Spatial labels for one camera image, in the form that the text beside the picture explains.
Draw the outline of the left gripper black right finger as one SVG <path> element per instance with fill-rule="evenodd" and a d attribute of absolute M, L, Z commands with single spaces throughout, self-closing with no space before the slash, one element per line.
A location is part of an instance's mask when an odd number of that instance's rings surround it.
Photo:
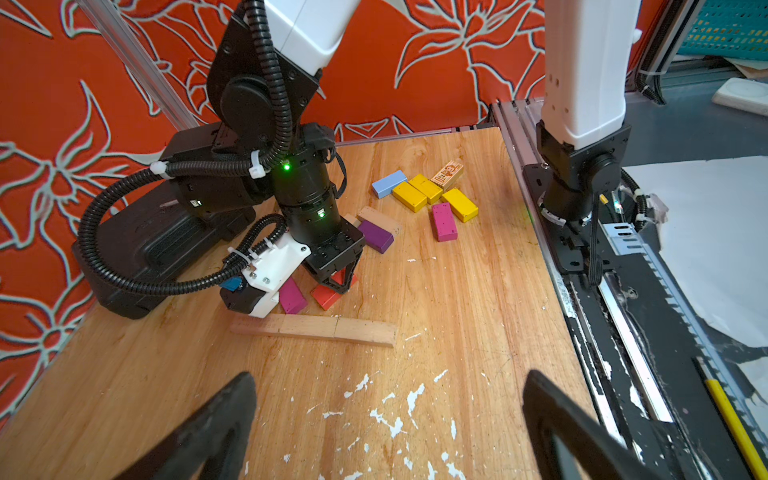
<path fill-rule="evenodd" d="M 522 410 L 543 479 L 657 479 L 542 372 L 528 372 Z"/>

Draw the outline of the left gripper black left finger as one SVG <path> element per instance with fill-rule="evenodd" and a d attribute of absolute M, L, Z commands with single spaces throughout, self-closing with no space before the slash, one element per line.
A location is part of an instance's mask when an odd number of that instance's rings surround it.
<path fill-rule="evenodd" d="M 251 373 L 237 374 L 119 479 L 237 479 L 257 407 Z"/>

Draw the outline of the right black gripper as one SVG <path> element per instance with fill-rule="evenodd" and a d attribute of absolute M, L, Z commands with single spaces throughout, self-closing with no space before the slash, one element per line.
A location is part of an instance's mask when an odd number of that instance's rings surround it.
<path fill-rule="evenodd" d="M 310 249 L 302 265 L 321 286 L 343 294 L 354 282 L 355 270 L 365 248 L 365 237 L 348 221 L 327 242 Z"/>

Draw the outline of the red building block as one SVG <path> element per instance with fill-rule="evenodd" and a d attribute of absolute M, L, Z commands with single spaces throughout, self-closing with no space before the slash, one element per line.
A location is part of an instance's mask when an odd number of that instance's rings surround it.
<path fill-rule="evenodd" d="M 341 283 L 343 280 L 345 272 L 339 271 L 336 272 L 331 278 L 333 281 L 337 283 Z M 354 286 L 358 281 L 358 278 L 356 275 L 353 275 L 352 278 L 352 286 Z M 342 296 L 342 294 L 339 294 L 335 292 L 334 290 L 330 289 L 327 286 L 318 284 L 315 288 L 313 288 L 310 292 L 311 296 L 314 298 L 314 300 L 318 303 L 318 305 L 325 311 L 329 310 Z"/>

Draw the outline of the magenta block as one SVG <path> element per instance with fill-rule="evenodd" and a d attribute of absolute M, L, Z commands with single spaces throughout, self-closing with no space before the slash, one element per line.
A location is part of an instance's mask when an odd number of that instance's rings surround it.
<path fill-rule="evenodd" d="M 432 205 L 430 213 L 433 233 L 438 242 L 448 242 L 458 238 L 454 214 L 448 203 Z"/>
<path fill-rule="evenodd" d="M 285 314 L 294 315 L 301 313 L 308 301 L 301 292 L 296 281 L 289 277 L 279 290 L 279 303 Z"/>

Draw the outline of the yellow block front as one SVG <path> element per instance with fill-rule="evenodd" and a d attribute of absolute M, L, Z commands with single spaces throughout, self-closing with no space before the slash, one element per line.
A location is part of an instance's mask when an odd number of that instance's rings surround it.
<path fill-rule="evenodd" d="M 476 218 L 479 214 L 478 206 L 472 202 L 459 188 L 445 191 L 441 197 L 447 202 L 454 215 L 463 223 Z"/>

